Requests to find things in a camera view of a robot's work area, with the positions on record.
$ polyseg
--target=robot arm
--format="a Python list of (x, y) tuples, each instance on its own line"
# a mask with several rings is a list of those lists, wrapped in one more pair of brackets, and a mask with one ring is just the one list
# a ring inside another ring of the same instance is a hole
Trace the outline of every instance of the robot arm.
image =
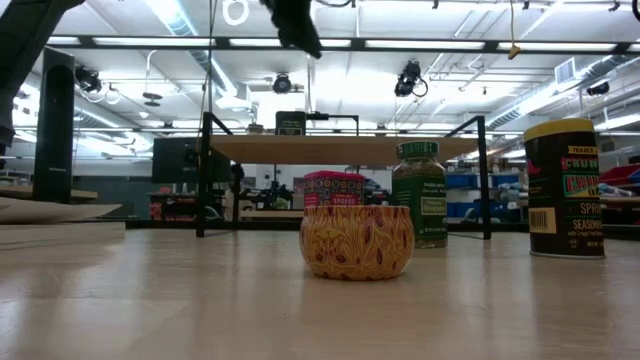
[(13, 140), (13, 98), (64, 13), (84, 0), (12, 0), (0, 17), (0, 148)]

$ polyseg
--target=green label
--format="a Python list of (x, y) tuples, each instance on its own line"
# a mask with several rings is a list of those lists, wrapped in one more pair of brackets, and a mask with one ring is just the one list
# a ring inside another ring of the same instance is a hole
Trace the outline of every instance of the green label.
[(408, 206), (416, 241), (447, 238), (447, 187), (444, 176), (407, 176), (393, 179), (393, 201)]

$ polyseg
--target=yellow tag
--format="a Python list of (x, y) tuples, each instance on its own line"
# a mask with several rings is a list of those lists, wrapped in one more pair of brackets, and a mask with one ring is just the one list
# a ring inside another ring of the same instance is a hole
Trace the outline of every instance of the yellow tag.
[(598, 155), (598, 148), (596, 146), (569, 146), (569, 154)]

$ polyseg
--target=red object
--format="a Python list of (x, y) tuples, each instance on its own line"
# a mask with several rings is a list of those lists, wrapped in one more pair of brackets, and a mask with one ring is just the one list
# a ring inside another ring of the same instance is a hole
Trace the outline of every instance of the red object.
[(638, 186), (637, 184), (634, 184), (634, 174), (638, 171), (640, 171), (640, 164), (618, 166), (600, 175), (600, 182), (610, 186), (631, 190), (629, 189), (630, 187)]
[(364, 176), (337, 171), (305, 175), (304, 206), (362, 205)]

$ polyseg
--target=box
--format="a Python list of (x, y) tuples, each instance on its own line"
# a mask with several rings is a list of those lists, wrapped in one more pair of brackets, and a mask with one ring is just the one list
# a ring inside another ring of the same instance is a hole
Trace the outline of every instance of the box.
[(304, 206), (363, 205), (364, 176), (337, 171), (305, 175)]

